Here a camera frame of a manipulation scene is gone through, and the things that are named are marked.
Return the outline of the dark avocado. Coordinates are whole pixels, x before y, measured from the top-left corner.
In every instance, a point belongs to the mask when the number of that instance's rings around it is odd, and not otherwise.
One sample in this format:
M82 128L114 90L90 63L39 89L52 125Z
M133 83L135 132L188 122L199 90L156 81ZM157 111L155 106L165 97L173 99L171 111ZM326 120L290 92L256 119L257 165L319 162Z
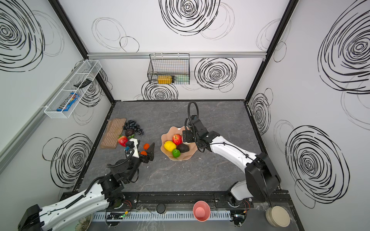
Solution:
M187 144L181 143L180 145L177 146L177 150L182 153L186 153L190 151L190 148Z

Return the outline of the pink wavy fruit bowl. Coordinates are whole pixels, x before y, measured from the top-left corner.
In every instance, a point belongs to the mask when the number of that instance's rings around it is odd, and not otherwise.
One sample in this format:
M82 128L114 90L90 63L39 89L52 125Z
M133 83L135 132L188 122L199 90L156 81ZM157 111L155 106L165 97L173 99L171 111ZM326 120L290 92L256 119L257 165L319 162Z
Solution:
M171 127L169 131L161 136L161 151L172 161L189 160L197 151L194 142L183 141L185 127Z

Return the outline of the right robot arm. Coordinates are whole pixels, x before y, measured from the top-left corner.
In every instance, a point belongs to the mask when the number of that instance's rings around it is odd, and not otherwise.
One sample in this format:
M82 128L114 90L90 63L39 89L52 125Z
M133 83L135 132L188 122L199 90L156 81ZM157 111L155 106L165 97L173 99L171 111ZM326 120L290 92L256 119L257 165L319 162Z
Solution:
M229 188L236 201L255 198L266 202L281 182L276 168L265 153L255 154L227 141L214 131L208 131L196 115L185 120L185 142L193 142L199 151L208 150L227 159L245 173L245 180Z

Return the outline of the red crinkled fruit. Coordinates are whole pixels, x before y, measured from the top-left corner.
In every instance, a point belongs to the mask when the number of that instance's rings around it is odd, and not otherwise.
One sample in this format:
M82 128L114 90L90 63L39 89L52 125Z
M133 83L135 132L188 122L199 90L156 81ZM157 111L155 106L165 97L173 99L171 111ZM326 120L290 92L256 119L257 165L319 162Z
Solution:
M182 138L182 135L181 134L175 134L173 137L172 137L172 142L178 146L180 145L181 143L183 143L183 138Z

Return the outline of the dark brown mangosteen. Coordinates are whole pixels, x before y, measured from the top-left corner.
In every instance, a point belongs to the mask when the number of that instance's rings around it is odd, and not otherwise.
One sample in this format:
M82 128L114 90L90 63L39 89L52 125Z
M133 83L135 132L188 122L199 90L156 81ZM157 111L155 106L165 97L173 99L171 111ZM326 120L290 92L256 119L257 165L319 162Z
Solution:
M127 129L125 131L125 136L128 138L128 139L131 139L133 137L133 135L135 135L135 130L134 129Z

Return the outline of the red green apple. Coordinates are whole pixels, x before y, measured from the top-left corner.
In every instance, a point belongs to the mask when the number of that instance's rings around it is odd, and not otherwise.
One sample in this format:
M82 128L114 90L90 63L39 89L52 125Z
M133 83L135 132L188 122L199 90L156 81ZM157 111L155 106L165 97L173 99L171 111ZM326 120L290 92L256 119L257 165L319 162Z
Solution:
M127 141L128 141L128 138L126 136L120 136L118 138L118 144L120 144L123 147L126 146Z

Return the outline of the green lime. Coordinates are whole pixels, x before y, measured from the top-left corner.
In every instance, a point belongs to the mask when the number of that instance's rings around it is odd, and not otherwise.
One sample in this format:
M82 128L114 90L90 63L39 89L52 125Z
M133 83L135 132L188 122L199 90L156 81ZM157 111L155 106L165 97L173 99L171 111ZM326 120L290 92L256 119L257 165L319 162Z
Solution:
M173 149L172 150L172 155L173 155L174 158L178 158L178 157L180 157L181 152L178 149Z

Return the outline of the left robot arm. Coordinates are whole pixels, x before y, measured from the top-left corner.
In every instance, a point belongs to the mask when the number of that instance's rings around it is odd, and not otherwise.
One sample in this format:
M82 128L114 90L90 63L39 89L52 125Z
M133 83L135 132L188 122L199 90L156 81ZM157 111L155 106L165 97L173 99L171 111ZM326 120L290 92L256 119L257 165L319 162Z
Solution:
M142 163L154 159L155 143L145 144L141 153L137 147L129 149L126 159L108 164L110 173L95 178L86 190L43 208L39 205L29 207L17 226L18 230L60 231L72 222L107 209L117 200L123 201L124 186L133 182Z

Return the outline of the yellow lemon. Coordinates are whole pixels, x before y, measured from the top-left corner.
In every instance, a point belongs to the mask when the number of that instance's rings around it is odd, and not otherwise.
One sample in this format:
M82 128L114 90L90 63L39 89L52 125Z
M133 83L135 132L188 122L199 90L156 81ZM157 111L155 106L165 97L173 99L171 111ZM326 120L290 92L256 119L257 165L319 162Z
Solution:
M172 141L166 141L164 143L164 149L168 152L171 152L177 148L176 144Z

